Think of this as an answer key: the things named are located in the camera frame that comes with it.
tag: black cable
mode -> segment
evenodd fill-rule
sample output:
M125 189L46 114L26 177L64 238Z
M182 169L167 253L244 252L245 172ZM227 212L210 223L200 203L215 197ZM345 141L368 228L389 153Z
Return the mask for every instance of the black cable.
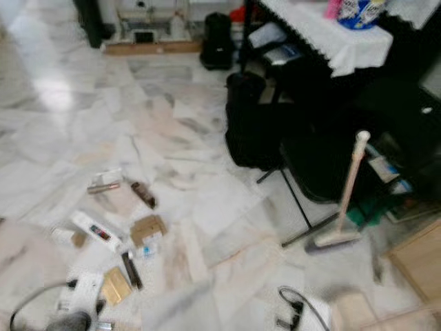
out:
M291 304L291 301L288 300L286 298L286 296L283 294L283 292L292 292L295 295L298 295L308 306L309 308L312 310L312 312L316 315L318 321L320 322L320 324L323 327L323 330L325 331L329 331L329 328L327 327L325 321L323 320L322 316L318 313L317 309L308 301L308 299L306 299L303 295L301 295L299 292L297 292L295 289L290 288L288 286L282 286L280 288L278 288L278 293L279 295L282 297L283 300L285 300L286 302L288 302L289 304Z
M10 331L15 331L14 328L14 320L16 315L20 312L20 310L22 310L29 302L31 302L32 300L34 300L35 298L37 298L39 295L43 294L44 292L51 290L53 288L62 288L64 286L67 286L69 288L75 288L77 283L77 280L74 279L73 281L69 281L69 282L60 282L60 283L54 283L52 285L49 286L45 286L44 288L41 288L39 290L37 290L36 292L34 292L33 294L31 294L29 297L27 297L25 300L23 300L17 308L15 308L15 311L12 313L11 315L11 319L9 321L9 329Z

